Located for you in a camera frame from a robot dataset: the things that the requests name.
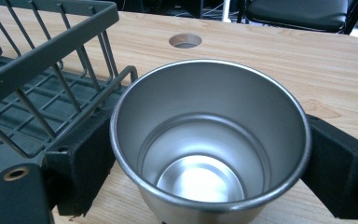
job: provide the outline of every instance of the table surface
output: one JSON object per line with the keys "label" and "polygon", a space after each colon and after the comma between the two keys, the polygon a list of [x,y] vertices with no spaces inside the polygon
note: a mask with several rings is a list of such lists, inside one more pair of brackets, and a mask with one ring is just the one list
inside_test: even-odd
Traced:
{"label": "table surface", "polygon": [[[108,29],[118,70],[133,64],[142,75],[199,58],[241,63],[283,84],[307,113],[358,138],[358,38],[128,12],[119,16]],[[0,17],[10,20],[5,13]],[[202,42],[193,49],[174,48],[169,39],[181,33],[198,35]],[[57,223],[158,223],[117,163],[85,217],[60,217],[54,211],[54,218]],[[253,223],[358,221],[333,218],[300,180]]]}

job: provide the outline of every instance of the metal grid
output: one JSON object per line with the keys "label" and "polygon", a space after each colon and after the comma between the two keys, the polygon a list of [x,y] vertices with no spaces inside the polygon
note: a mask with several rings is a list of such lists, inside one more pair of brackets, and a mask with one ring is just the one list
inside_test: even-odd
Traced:
{"label": "metal grid", "polygon": [[[112,107],[122,93],[121,80],[136,70],[117,71],[105,29],[118,21],[116,5],[95,1],[0,0],[21,30],[31,50],[23,55],[14,38],[0,22],[0,31],[17,54],[15,60],[2,56],[0,46],[0,169],[38,158],[60,135],[101,107]],[[36,47],[13,7],[32,10],[47,42]],[[39,11],[56,13],[66,31],[51,38]],[[67,14],[88,16],[74,28]],[[85,43],[98,38],[108,77],[98,79]],[[81,69],[65,70],[62,59],[74,52]],[[39,159],[26,160],[40,162]]]}

